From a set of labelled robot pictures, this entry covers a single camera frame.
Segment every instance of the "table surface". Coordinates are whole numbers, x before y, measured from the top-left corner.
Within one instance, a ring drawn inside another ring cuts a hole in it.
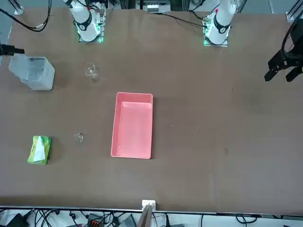
[[[22,20],[45,14],[26,9]],[[228,48],[139,10],[109,14],[102,44],[78,43],[72,22],[68,8],[54,8],[44,32],[13,25],[10,44],[56,72],[52,91],[33,91],[3,60],[0,204],[140,209],[153,199],[158,210],[303,214],[303,78],[263,78],[284,15],[235,15]],[[87,62],[100,82],[85,77]],[[110,155],[119,91],[153,94],[150,160]],[[34,135],[53,138],[46,166],[27,163]]]

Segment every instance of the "floor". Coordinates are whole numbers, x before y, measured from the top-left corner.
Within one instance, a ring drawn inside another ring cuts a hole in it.
[[[0,225],[7,225],[11,219],[17,214],[20,213],[21,215],[25,215],[30,210],[6,210],[0,214]],[[87,224],[87,219],[82,215],[79,211],[72,211],[76,215],[75,222],[79,224],[83,224],[82,226]],[[35,213],[29,217],[27,220],[30,224],[29,226],[35,226]],[[60,211],[59,215],[56,215],[53,213],[49,218],[49,224],[52,227],[69,227],[72,225],[75,225],[72,218],[69,215],[69,211]],[[94,212],[96,215],[102,216],[102,212]],[[126,219],[130,213],[123,214],[119,218],[119,222],[122,223],[124,219]],[[136,224],[139,221],[140,214],[139,213],[133,213],[134,220]],[[155,217],[157,220],[154,220],[154,218],[151,221],[152,227],[163,227],[166,225],[166,218],[164,214],[161,213],[155,213]],[[246,218],[246,221],[251,221],[254,218]],[[42,220],[38,223],[37,226],[40,226],[42,223]],[[201,215],[189,215],[189,214],[169,214],[169,222],[171,225],[180,225],[182,224],[184,227],[201,227]],[[235,217],[225,217],[225,216],[209,216],[204,215],[203,216],[203,222],[202,227],[244,227],[245,225],[239,223]],[[269,219],[269,218],[258,218],[256,222],[252,224],[248,224],[248,227],[303,227],[303,221],[298,220],[287,220],[287,219]]]
[[[19,3],[25,7],[46,7],[46,0],[18,0]],[[207,0],[204,5],[197,9],[197,11],[210,11],[213,7],[218,4],[219,0]],[[243,8],[243,13],[285,13],[295,2],[295,0],[248,0],[245,7]],[[64,6],[63,0],[53,0],[53,7]],[[7,0],[0,1],[0,8],[6,10],[10,14],[14,14],[13,7],[9,4]],[[12,25],[12,20],[0,14],[0,42],[6,44],[9,39],[10,28]],[[6,225],[14,217],[15,214],[27,213],[26,210],[6,210],[0,214],[0,224]],[[76,222],[77,224],[86,224],[86,219],[80,212],[76,211]],[[126,218],[128,215],[124,214],[121,216],[121,220]],[[152,222],[153,227],[162,227],[165,225],[165,216],[156,214],[157,224],[155,221]],[[134,219],[138,222],[140,215],[134,214]],[[183,224],[184,226],[200,226],[201,216],[200,215],[180,215],[180,214],[170,214],[169,215],[171,224]],[[28,220],[30,226],[34,226],[34,215]],[[55,214],[49,218],[50,224],[52,226],[70,226],[74,222],[69,216],[68,211],[61,211],[61,213],[56,216]],[[298,220],[280,220],[280,219],[268,219],[268,218],[258,218],[258,220],[253,224],[248,224],[249,227],[283,227],[283,225],[290,227],[303,227],[303,221]],[[203,227],[241,227],[244,226],[237,222],[235,217],[220,217],[220,216],[204,216],[203,217]]]

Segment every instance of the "glass cup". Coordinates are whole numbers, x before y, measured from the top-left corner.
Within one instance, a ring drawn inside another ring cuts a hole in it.
[[[87,63],[84,67],[85,75],[90,77],[93,83],[96,83],[100,80],[100,76],[96,70],[94,63]]]
[[[83,140],[83,135],[82,135],[82,133],[80,133],[80,132],[76,132],[75,135],[74,135],[74,138],[75,138],[75,140],[77,140],[77,141],[79,141],[79,142],[82,142],[82,140]]]

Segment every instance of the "green tissue box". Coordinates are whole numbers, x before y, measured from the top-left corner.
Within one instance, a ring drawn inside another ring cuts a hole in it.
[[[29,164],[46,165],[52,139],[47,136],[33,136],[33,145],[27,159]]]

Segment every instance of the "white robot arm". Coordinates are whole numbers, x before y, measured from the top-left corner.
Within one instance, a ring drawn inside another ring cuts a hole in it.
[[[70,8],[71,13],[76,21],[76,26],[81,38],[90,42],[101,33],[99,26],[100,20],[95,10],[89,10],[85,7],[85,0],[63,0]]]
[[[220,0],[217,10],[210,15],[211,24],[205,36],[215,45],[227,39],[233,15],[236,12],[235,0]]]

